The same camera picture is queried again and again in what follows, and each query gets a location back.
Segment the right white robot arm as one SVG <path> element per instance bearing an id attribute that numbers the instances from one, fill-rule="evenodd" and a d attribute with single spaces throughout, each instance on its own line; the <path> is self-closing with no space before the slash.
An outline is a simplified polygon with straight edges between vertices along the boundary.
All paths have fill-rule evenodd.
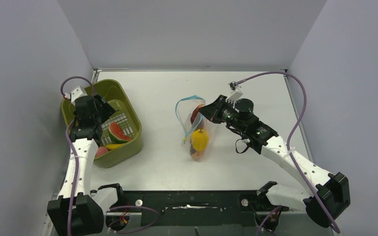
<path id="1" fill-rule="evenodd" d="M 333 227 L 350 205 L 348 178 L 340 172 L 332 174 L 289 147 L 282 136 L 253 113 L 253 107 L 249 99 L 242 98 L 231 104 L 221 95 L 213 103 L 199 108 L 199 113 L 212 123 L 224 123 L 227 129 L 246 140 L 249 148 L 278 164 L 306 188 L 303 191 L 270 181 L 259 190 L 260 208 L 296 209 L 305 212 L 321 227 Z"/>

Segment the yellow toy bell pepper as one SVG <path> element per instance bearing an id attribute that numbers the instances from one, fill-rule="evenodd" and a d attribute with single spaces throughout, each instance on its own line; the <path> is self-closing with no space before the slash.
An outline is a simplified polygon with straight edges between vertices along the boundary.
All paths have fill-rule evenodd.
<path id="1" fill-rule="evenodd" d="M 205 129 L 196 129 L 190 136 L 190 152 L 203 152 L 209 142 L 209 133 Z"/>

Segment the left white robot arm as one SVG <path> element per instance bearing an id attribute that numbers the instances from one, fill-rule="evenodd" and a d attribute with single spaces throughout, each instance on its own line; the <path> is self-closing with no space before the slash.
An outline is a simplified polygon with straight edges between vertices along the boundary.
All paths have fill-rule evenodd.
<path id="1" fill-rule="evenodd" d="M 86 236 L 102 231 L 105 210 L 91 197 L 91 168 L 103 134 L 102 124 L 115 109 L 102 96 L 84 95 L 74 101 L 74 119 L 65 132 L 70 157 L 62 188 L 47 205 L 60 236 Z"/>

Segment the toy watermelon slice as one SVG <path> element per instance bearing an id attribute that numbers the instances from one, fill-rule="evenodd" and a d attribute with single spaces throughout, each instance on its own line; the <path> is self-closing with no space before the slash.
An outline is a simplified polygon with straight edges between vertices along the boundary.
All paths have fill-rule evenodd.
<path id="1" fill-rule="evenodd" d="M 132 141 L 116 122 L 111 122 L 108 127 L 109 137 L 114 144 L 124 144 Z"/>

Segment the olive green plastic bin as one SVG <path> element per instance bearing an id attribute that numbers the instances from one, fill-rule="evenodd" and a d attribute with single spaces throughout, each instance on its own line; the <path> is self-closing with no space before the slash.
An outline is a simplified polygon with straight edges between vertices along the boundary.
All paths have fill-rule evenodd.
<path id="1" fill-rule="evenodd" d="M 60 88 L 62 96 L 66 93 L 64 91 L 65 84 L 66 81 L 63 81 Z M 87 95 L 101 95 L 116 110 L 116 112 L 102 124 L 103 134 L 99 147 L 113 144 L 108 132 L 108 127 L 111 122 L 116 122 L 123 132 L 132 138 L 132 141 L 124 143 L 123 146 L 115 150 L 110 150 L 100 158 L 94 159 L 93 164 L 100 168 L 110 168 L 136 155 L 143 146 L 140 137 L 142 125 L 120 83 L 114 80 L 104 80 L 95 84 L 90 84 L 88 87 L 84 88 L 84 90 Z M 73 106 L 69 100 L 64 99 L 61 104 L 61 109 L 63 118 L 68 126 L 74 119 L 73 113 L 75 111 L 75 106 Z"/>

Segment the clear zip top bag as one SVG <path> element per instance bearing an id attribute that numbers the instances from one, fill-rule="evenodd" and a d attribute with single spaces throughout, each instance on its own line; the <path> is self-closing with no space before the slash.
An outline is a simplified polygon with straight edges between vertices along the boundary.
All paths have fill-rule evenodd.
<path id="1" fill-rule="evenodd" d="M 184 134 L 182 137 L 181 146 L 183 147 L 184 151 L 188 153 L 189 155 L 190 155 L 190 152 L 189 152 L 190 135 L 192 131 L 194 131 L 195 129 L 194 128 L 195 125 L 192 125 L 190 122 L 190 117 L 194 109 L 199 105 L 205 106 L 206 100 L 198 95 L 192 95 L 192 96 L 184 97 L 178 100 L 174 107 L 175 116 L 181 128 L 183 129 L 183 134 Z M 205 118 L 204 118 L 204 123 L 205 123 L 205 128 L 209 133 L 209 143 L 207 145 L 207 148 L 201 160 L 196 161 L 196 162 L 205 162 L 208 158 L 211 157 L 213 145 L 217 136 L 216 125 L 212 124 L 210 121 L 208 121 Z"/>

